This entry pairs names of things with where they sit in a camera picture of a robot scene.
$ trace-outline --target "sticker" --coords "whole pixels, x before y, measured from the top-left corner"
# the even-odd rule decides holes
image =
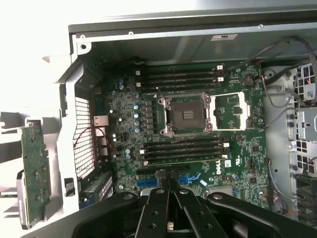
[[[207,183],[205,182],[205,181],[203,181],[203,180],[200,180],[200,183],[203,185],[203,186],[207,186]]]
[[[224,161],[224,167],[225,168],[230,168],[231,167],[231,160],[225,160]]]
[[[236,38],[238,34],[230,34],[230,35],[217,35],[213,36],[211,41],[228,41]]]

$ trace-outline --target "cpu socket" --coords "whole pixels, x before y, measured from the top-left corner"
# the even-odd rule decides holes
[[[161,135],[168,137],[194,136],[212,130],[209,115],[210,95],[194,93],[160,98],[164,106],[165,128]]]

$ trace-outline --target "circuit board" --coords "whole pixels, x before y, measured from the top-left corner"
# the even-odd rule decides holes
[[[204,198],[225,189],[269,209],[261,68],[225,70],[235,64],[139,66],[103,79],[95,114],[109,116],[115,192],[156,186],[162,168]]]
[[[40,126],[22,128],[21,133],[26,224],[33,225],[44,218],[44,207],[50,200],[49,159]]]

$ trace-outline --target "chip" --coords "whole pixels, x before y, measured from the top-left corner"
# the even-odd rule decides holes
[[[252,153],[257,153],[260,151],[260,148],[258,145],[252,146]]]
[[[250,184],[257,183],[257,178],[250,178]]]
[[[172,102],[172,116],[176,130],[205,128],[202,101]]]

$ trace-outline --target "motherboard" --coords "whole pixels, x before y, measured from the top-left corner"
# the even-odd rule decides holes
[[[157,185],[161,170],[204,198],[222,191],[269,209],[261,68],[226,71],[235,64],[133,66],[105,75],[94,114],[107,117],[98,152],[115,193],[140,195]]]

